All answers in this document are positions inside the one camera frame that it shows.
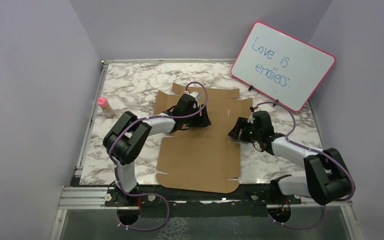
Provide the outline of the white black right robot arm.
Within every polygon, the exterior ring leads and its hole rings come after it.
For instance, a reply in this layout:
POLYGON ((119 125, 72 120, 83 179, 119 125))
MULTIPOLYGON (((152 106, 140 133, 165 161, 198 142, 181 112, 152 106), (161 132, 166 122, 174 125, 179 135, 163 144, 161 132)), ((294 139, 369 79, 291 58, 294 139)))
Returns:
POLYGON ((255 111, 248 118, 239 117, 228 136, 236 141, 258 144, 262 152, 284 158, 304 169, 303 176, 287 174, 270 181, 268 196, 276 204, 288 196, 300 196, 323 206, 343 201, 355 190, 338 150, 311 148, 275 132, 266 111, 255 111))

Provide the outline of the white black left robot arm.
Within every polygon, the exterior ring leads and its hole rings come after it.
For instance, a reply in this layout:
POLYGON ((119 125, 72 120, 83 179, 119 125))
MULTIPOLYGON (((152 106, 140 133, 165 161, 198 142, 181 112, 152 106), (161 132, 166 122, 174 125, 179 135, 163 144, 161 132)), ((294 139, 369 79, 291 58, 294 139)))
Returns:
POLYGON ((115 167, 117 197, 124 205, 128 206, 136 201, 137 192, 134 189, 138 183, 134 161, 148 137, 211 125, 207 101, 200 104, 200 97, 199 92, 187 90, 176 105, 157 115, 138 117, 127 111, 104 137, 103 145, 115 167))

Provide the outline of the brown cardboard box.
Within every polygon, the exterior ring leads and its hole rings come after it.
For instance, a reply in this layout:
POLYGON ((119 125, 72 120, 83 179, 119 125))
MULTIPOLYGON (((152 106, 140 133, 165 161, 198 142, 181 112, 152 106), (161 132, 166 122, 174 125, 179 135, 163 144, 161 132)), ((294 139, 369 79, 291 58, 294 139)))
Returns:
POLYGON ((250 116, 252 98, 240 99, 237 88, 207 91, 211 125, 162 138, 156 180, 166 188, 227 194, 239 186, 240 144, 228 133, 239 117, 250 116))

